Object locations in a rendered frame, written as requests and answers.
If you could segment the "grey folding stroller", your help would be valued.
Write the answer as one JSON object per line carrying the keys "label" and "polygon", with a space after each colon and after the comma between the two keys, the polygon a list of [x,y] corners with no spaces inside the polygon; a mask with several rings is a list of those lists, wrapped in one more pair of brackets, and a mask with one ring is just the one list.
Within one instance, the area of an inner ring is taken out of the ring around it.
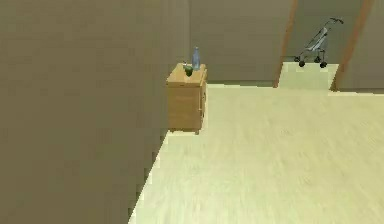
{"label": "grey folding stroller", "polygon": [[332,26],[340,23],[344,24],[344,20],[338,17],[330,17],[319,31],[312,37],[299,55],[294,57],[294,61],[299,67],[306,65],[306,59],[313,53],[316,53],[313,62],[318,63],[320,68],[326,68],[328,63],[325,61],[326,45],[328,34],[332,30]]}

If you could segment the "light wooden cabinet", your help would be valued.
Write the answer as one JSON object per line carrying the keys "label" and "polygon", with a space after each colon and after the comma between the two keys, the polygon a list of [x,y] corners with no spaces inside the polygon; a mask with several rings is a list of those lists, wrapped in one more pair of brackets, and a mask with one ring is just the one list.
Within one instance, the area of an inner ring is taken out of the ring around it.
{"label": "light wooden cabinet", "polygon": [[188,77],[178,63],[166,80],[168,128],[198,134],[202,128],[206,103],[207,67],[200,65]]}

